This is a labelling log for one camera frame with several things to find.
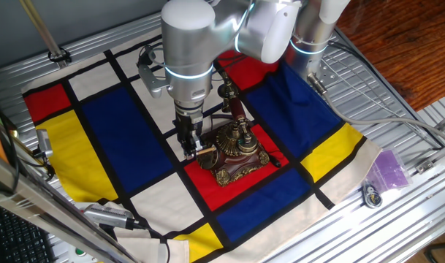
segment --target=fabric mat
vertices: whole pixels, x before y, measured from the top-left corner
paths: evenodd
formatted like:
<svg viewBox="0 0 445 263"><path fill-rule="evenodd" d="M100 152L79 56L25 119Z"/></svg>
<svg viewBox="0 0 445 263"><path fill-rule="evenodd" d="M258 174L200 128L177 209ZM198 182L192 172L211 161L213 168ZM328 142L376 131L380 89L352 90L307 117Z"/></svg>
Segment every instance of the fabric mat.
<svg viewBox="0 0 445 263"><path fill-rule="evenodd" d="M219 187L210 172L184 160L172 98L163 92L152 99L130 66L137 60L130 54L160 39L153 31L58 78L35 80L23 95L36 127L48 131L65 191L77 202L119 202L165 237L188 240L190 262L261 261L359 185L381 151L286 64L245 58L225 70L253 132L282 167L268 164ZM217 89L221 77L213 78ZM221 101L215 91L205 100L205 132ZM213 128L226 122L215 120Z"/></svg>

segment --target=keyboard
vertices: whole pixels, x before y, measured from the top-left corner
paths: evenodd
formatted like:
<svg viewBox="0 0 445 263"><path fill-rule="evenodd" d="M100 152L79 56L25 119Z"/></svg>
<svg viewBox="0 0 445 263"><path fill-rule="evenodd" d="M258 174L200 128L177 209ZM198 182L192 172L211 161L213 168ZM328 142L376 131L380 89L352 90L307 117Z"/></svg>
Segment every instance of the keyboard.
<svg viewBox="0 0 445 263"><path fill-rule="evenodd" d="M52 263L48 233L0 207L0 263Z"/></svg>

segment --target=ornate telephone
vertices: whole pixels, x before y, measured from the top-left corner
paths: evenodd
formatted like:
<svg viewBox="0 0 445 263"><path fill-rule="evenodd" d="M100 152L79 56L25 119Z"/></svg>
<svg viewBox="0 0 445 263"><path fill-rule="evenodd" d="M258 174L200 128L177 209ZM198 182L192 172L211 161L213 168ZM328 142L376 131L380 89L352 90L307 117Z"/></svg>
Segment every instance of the ornate telephone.
<svg viewBox="0 0 445 263"><path fill-rule="evenodd" d="M224 99L223 110L232 113L233 121L203 135L205 143L216 149L198 155L197 160L201 168L211 171L217 184L226 186L268 164L270 156L250 129L237 87L225 73L222 75L224 84L218 95Z"/></svg>

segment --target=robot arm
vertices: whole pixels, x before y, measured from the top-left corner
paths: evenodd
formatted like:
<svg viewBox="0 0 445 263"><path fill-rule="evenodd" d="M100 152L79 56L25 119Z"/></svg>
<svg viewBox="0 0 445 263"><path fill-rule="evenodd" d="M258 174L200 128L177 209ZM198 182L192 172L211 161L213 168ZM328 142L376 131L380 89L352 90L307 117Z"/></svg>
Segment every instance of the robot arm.
<svg viewBox="0 0 445 263"><path fill-rule="evenodd" d="M211 90L213 61L236 49L265 63L277 61L289 44L300 1L172 0L161 12L166 80L138 65L153 97L163 88L175 102L178 141L187 158L210 147L200 140L202 106Z"/></svg>
<svg viewBox="0 0 445 263"><path fill-rule="evenodd" d="M323 52L349 2L350 0L309 0L298 14L284 59L305 81L308 74L318 72Z"/></svg>

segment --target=metal table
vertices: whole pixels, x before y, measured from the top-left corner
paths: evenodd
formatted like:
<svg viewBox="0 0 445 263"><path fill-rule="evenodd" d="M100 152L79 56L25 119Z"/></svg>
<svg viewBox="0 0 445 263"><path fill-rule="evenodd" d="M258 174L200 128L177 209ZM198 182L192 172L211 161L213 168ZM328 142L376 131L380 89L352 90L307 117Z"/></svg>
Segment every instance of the metal table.
<svg viewBox="0 0 445 263"><path fill-rule="evenodd" d="M159 14L143 18L65 49L72 54L74 64L154 30L159 19ZM353 47L339 31L333 38ZM35 145L37 138L20 87L56 70L58 66L49 62L46 55L0 69L1 108L18 126L20 138L27 146ZM349 117L399 115L428 121L416 114L381 75L372 75L348 53L327 48L322 71L320 77L332 100ZM354 190L325 217L266 258L266 262L401 262L445 232L445 154L440 156L432 150L444 144L403 123L355 127L381 147L398 150L412 175L412 185L384 193L383 205L375 210L364 206L360 192ZM434 167L419 174L416 167L428 158L435 162ZM58 180L51 184L72 201ZM57 237L51 237L51 242L59 256L57 262L65 262L65 242Z"/></svg>

